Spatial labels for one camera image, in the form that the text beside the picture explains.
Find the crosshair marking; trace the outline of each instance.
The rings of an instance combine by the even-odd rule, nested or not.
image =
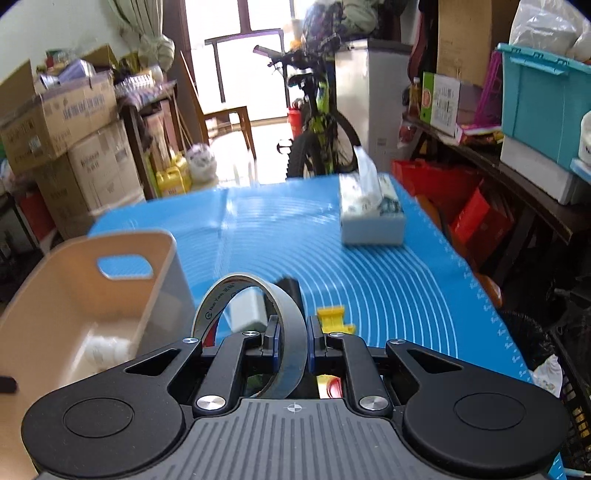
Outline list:
[[[288,405],[285,408],[295,415],[296,413],[302,411],[302,409],[304,407],[302,407],[301,405],[299,405],[297,403],[292,403],[291,405]]]

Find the curtain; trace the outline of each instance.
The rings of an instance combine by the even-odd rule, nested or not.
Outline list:
[[[160,65],[166,72],[174,61],[174,42],[162,34],[164,0],[109,0],[124,27],[139,35],[142,67]]]

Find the white refrigerator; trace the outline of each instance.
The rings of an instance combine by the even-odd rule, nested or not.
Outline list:
[[[391,161],[410,158],[420,131],[412,140],[399,138],[411,46],[364,39],[346,43],[335,56],[338,110],[355,128],[361,145],[378,171],[391,172]]]

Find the yellow plastic piece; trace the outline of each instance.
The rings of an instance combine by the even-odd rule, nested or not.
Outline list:
[[[343,323],[343,319],[345,318],[345,307],[343,305],[339,305],[338,307],[321,307],[316,310],[316,315],[318,315],[320,326],[324,333],[355,333],[355,325],[345,325]]]
[[[191,179],[191,171],[189,170],[189,162],[187,162],[187,159],[185,157],[183,157],[182,154],[178,154],[173,159],[173,165],[175,167],[178,167],[178,169],[181,173],[185,192],[190,192],[191,186],[193,186],[193,180]]]
[[[178,167],[167,168],[156,173],[156,182],[162,197],[171,197],[185,193],[183,178]]]

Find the tape roll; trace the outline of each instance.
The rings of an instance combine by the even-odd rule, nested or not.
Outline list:
[[[308,339],[306,323],[293,299],[282,289],[248,273],[233,273],[218,280],[205,294],[193,323],[193,336],[203,340],[230,300],[248,287],[259,287],[269,298],[281,324],[279,371],[257,395],[287,398],[299,385],[306,368]]]

